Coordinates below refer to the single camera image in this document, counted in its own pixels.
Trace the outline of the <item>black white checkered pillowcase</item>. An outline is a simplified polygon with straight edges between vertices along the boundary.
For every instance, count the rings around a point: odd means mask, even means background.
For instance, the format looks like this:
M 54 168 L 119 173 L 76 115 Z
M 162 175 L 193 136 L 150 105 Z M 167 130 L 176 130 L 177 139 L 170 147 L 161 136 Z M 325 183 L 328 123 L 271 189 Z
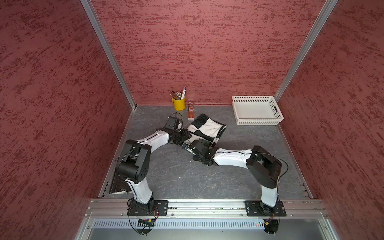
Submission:
M 205 114 L 200 114 L 187 127 L 187 130 L 191 133 L 192 137 L 184 143 L 190 145 L 194 140 L 203 139 L 216 145 L 226 128 L 227 125 L 212 120 Z

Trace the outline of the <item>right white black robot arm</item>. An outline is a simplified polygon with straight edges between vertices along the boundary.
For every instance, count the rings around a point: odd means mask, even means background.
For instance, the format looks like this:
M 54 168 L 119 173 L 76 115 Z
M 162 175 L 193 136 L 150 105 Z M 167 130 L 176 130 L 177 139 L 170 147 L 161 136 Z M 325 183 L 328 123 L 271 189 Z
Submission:
M 226 150 L 217 148 L 205 140 L 194 140 L 189 145 L 193 159 L 207 166 L 233 166 L 250 171 L 261 185 L 261 200 L 257 213 L 273 216 L 278 209 L 278 185 L 282 163 L 260 146 L 250 150 Z

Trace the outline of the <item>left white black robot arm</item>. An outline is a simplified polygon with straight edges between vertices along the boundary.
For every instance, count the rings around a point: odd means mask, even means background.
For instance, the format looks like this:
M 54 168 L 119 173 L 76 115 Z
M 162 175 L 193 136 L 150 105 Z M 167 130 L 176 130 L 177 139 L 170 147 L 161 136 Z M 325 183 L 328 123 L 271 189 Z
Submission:
M 185 128 L 180 130 L 162 128 L 144 139 L 125 142 L 123 152 L 118 158 L 116 173 L 130 186 L 134 197 L 129 205 L 136 208 L 139 213 L 151 214 L 155 209 L 154 194 L 146 179 L 151 153 L 168 143 L 182 145 L 191 136 Z

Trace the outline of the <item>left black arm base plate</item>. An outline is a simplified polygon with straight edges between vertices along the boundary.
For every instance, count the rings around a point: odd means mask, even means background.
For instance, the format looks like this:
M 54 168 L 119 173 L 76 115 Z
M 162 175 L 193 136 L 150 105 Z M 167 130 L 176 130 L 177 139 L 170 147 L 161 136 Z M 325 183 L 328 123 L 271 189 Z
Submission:
M 163 217 L 167 215 L 169 201 L 150 200 L 147 204 L 138 203 L 135 200 L 128 202 L 128 215 Z

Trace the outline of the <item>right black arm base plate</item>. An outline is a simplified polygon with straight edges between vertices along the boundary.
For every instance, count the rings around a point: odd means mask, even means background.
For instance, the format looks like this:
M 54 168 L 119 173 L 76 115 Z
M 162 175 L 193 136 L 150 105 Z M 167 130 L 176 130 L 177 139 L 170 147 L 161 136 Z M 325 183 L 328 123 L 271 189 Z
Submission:
M 287 213 L 283 202 L 277 200 L 274 207 L 263 204 L 262 201 L 245 201 L 248 217 L 286 217 Z

